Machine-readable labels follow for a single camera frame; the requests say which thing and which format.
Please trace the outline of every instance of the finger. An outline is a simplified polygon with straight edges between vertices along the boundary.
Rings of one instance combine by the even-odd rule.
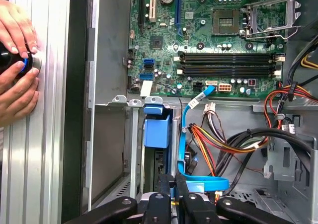
[[[4,93],[8,89],[23,67],[23,62],[17,62],[0,75],[0,94]]]
[[[0,20],[17,46],[20,56],[27,59],[28,53],[25,47],[24,36],[19,25],[15,22],[7,10],[1,11]]]
[[[31,21],[29,22],[28,17],[23,16],[16,9],[11,10],[10,14],[12,18],[15,20],[15,22],[19,25],[29,50],[32,53],[36,53],[37,48],[36,48],[35,36],[32,32]]]
[[[18,54],[19,51],[15,46],[10,34],[8,33],[5,26],[0,21],[0,42],[13,54]]]
[[[22,16],[23,18],[26,18],[26,21],[28,22],[28,24],[29,24],[29,26],[30,26],[30,28],[31,28],[31,30],[32,30],[33,36],[34,36],[34,38],[35,38],[35,44],[36,44],[36,47],[37,47],[38,36],[37,36],[37,34],[36,34],[36,31],[35,31],[34,26],[32,25],[31,20],[29,19],[29,15],[26,13],[26,11],[25,11],[24,9],[22,9],[22,8],[20,8],[20,7],[17,7],[17,11],[21,14],[21,16]]]
[[[7,112],[9,114],[15,114],[25,108],[31,102],[34,93],[36,92],[36,88],[38,87],[38,84],[39,79],[36,78],[30,88],[7,108]]]
[[[20,98],[30,88],[30,86],[35,80],[35,77],[38,74],[38,69],[31,69],[12,88],[10,88],[1,96],[1,100],[3,101],[3,103],[9,106],[18,98]]]
[[[14,118],[16,120],[18,120],[18,119],[21,119],[21,118],[27,116],[28,114],[30,114],[33,111],[34,107],[36,106],[38,99],[39,99],[39,92],[36,91],[32,97],[32,100],[30,101],[30,103],[26,107],[24,107],[22,110],[18,111],[14,115]]]

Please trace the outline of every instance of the motherboard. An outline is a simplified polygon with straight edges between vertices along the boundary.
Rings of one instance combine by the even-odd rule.
[[[128,92],[265,98],[281,81],[290,0],[132,0]]]

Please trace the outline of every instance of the ram slot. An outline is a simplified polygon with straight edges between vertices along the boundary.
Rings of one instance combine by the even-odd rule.
[[[138,26],[140,28],[140,32],[144,32],[144,24],[145,24],[145,0],[139,0],[139,13],[138,13]]]
[[[157,0],[150,0],[149,21],[157,21]]]
[[[174,24],[177,27],[177,33],[182,37],[181,33],[181,2],[182,0],[175,0]]]
[[[244,64],[244,65],[267,65],[273,63],[271,54],[180,54],[182,64]]]
[[[183,66],[183,74],[193,77],[271,77],[273,76],[274,70],[272,66]]]

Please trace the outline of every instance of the human hand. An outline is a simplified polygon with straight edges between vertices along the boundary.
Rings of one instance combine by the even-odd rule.
[[[31,69],[13,87],[10,87],[23,66],[23,62],[17,62],[0,75],[0,127],[30,114],[37,103],[38,69]]]
[[[6,0],[0,0],[0,42],[13,54],[27,59],[29,51],[37,52],[37,36],[23,9]]]

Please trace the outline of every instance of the blue drive bay latch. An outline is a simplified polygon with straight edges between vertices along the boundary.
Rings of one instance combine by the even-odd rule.
[[[171,134],[172,111],[163,105],[146,105],[145,147],[166,149]]]

